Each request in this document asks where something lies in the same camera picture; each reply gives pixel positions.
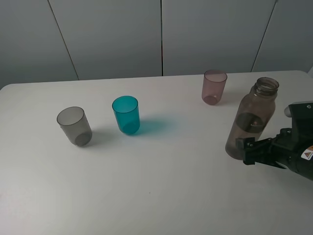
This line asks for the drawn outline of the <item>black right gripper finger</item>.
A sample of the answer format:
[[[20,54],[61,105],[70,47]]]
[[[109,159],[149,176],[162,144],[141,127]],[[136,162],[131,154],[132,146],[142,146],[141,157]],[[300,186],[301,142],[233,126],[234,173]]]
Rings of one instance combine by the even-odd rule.
[[[255,165],[255,163],[276,165],[270,153],[272,138],[260,141],[256,141],[254,137],[237,138],[235,143],[245,165]]]

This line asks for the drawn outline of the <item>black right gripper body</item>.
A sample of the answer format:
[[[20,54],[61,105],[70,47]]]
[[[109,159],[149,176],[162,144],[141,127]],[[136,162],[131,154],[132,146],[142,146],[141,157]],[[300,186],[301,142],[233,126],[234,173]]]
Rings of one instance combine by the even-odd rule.
[[[280,166],[313,179],[313,131],[283,128],[272,141],[271,154]]]

